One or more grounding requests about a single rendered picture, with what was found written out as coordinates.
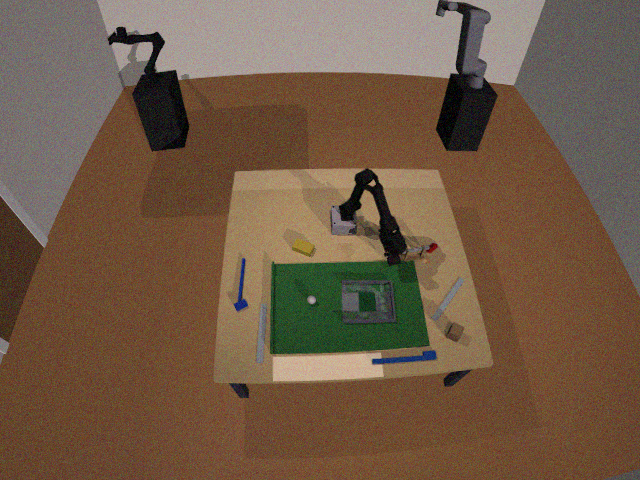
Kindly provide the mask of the brown cube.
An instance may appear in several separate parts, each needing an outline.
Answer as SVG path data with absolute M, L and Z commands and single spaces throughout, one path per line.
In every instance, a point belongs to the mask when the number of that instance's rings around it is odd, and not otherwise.
M 462 325 L 460 324 L 458 325 L 457 323 L 453 322 L 452 326 L 450 327 L 446 335 L 446 338 L 451 339 L 454 342 L 457 342 L 461 338 L 461 335 L 464 329 L 465 328 Z

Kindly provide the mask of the green flat mat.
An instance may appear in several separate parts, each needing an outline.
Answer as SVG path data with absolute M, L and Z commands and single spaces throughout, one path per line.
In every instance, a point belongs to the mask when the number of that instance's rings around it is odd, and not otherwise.
M 393 280 L 396 321 L 343 323 L 342 280 Z M 414 260 L 274 264 L 274 281 L 273 354 L 430 346 Z

